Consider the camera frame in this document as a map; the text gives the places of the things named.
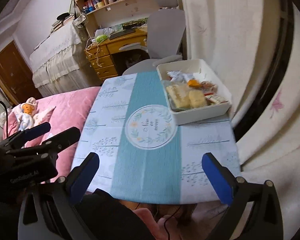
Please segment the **beige rice cracker packet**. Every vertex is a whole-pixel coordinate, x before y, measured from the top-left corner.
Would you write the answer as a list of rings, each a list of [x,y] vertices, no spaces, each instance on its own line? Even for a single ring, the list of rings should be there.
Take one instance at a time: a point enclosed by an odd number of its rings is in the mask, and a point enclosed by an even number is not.
[[[200,108],[200,107],[205,107],[207,105],[205,95],[201,90],[196,90],[196,89],[190,90],[189,100],[190,100],[190,106],[192,108]]]

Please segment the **brown nut bar packet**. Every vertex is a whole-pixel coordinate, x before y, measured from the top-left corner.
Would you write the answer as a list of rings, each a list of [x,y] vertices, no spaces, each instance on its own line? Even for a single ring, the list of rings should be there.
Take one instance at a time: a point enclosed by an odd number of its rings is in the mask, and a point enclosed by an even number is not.
[[[218,90],[218,85],[215,83],[212,83],[210,81],[203,81],[200,83],[200,87],[207,92],[216,93]]]

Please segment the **silver foil snack packet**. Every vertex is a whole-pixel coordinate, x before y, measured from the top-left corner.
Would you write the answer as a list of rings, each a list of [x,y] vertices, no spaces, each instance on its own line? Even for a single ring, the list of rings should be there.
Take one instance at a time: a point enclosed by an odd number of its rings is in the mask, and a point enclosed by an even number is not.
[[[171,82],[187,83],[185,74],[181,71],[169,71],[167,72]]]

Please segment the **wooden desk with drawers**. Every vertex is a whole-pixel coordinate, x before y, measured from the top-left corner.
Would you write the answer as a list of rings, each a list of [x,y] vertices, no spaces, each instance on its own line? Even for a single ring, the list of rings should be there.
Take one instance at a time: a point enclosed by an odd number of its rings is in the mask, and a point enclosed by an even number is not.
[[[137,29],[135,32],[107,39],[100,44],[92,43],[85,49],[85,55],[97,77],[104,81],[111,77],[121,76],[131,64],[147,59],[146,53],[137,51],[121,51],[120,48],[133,43],[145,45],[147,32]]]

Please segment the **pink bed blanket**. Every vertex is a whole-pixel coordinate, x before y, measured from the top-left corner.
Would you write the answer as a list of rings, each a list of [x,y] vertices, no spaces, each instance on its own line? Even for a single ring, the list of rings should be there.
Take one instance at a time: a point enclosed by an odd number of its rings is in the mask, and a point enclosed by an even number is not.
[[[41,145],[42,142],[70,127],[77,127],[81,132],[100,89],[101,87],[89,87],[38,99],[37,113],[40,116],[40,123],[48,122],[51,129],[44,135],[28,141],[25,147]],[[14,107],[8,115],[8,136],[18,130],[19,124],[15,112],[20,105]],[[58,176],[52,178],[51,182],[59,176],[66,177],[70,173],[77,145],[78,143],[75,143],[58,154],[56,161]]]

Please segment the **lace-covered cabinet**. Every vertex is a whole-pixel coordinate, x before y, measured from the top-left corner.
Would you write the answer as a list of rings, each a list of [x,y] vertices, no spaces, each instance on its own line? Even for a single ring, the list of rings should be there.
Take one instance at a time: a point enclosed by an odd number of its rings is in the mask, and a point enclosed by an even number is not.
[[[51,33],[30,55],[32,81],[43,97],[100,86],[85,54],[88,34],[74,22]]]

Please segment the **packaged toast bread slice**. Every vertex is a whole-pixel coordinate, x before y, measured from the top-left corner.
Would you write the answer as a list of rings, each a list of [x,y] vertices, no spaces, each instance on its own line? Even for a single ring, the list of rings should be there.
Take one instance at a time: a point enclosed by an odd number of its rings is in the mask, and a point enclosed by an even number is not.
[[[185,83],[172,83],[166,87],[171,108],[175,112],[190,109],[189,91]]]

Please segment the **brown wooden door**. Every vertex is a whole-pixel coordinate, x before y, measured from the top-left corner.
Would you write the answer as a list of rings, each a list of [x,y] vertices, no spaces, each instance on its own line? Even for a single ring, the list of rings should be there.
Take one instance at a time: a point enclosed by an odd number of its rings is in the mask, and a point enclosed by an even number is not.
[[[0,81],[16,105],[28,98],[41,99],[42,95],[34,86],[32,72],[21,56],[15,42],[10,42],[0,52]]]

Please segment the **grey office chair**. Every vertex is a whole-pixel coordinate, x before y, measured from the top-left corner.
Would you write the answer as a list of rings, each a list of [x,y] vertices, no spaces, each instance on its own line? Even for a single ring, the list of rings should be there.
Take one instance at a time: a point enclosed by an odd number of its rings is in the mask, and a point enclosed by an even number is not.
[[[149,59],[129,67],[123,75],[155,71],[161,64],[183,59],[179,49],[186,29],[185,12],[178,8],[178,0],[155,1],[160,9],[147,20],[147,45],[136,42],[119,48],[119,51],[143,50]]]

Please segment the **teal white patterned tablecloth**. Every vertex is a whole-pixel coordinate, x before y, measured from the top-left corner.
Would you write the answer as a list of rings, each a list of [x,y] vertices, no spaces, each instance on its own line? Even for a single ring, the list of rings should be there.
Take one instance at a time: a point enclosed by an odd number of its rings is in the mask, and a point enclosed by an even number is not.
[[[98,154],[88,190],[150,204],[195,204],[217,199],[202,169],[210,152],[235,176],[237,147],[227,116],[177,125],[157,72],[104,81],[84,124],[73,166]]]

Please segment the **red-edged dark snack packet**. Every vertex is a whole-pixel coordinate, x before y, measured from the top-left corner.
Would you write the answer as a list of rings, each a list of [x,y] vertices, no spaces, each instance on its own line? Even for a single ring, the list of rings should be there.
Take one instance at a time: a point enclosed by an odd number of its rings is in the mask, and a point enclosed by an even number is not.
[[[220,105],[228,102],[228,100],[217,94],[205,94],[205,99],[208,105]]]

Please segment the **baby doll toy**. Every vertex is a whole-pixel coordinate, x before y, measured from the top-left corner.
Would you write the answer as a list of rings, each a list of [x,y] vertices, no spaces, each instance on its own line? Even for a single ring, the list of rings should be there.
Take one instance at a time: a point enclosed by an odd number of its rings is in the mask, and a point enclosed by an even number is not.
[[[54,107],[44,110],[38,109],[38,102],[35,98],[30,97],[25,103],[19,104],[12,112],[15,114],[18,123],[18,131],[33,128],[44,122],[49,122]]]

